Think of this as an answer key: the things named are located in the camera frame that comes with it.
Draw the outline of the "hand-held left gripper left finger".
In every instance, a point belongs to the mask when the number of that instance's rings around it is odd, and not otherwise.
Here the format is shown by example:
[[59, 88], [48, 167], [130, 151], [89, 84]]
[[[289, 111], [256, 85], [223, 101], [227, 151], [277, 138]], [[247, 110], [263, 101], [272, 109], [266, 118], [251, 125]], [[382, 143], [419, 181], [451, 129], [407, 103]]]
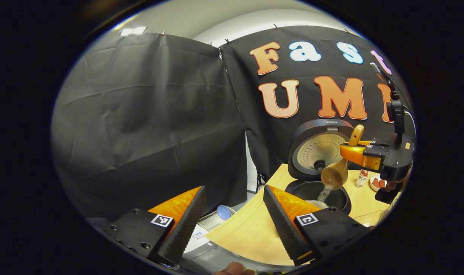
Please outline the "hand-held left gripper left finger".
[[173, 268], [178, 265], [206, 205], [205, 186], [181, 194], [170, 187], [144, 188], [127, 210], [111, 219], [96, 217], [95, 228], [131, 254]]

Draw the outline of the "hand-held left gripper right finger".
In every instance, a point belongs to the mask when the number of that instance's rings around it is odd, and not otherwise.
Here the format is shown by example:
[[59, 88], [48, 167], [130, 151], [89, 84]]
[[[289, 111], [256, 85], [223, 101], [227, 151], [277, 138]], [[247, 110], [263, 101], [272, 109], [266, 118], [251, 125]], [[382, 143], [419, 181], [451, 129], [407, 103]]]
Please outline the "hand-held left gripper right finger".
[[296, 266], [333, 256], [373, 230], [336, 207], [320, 209], [268, 185], [263, 191], [279, 238]]

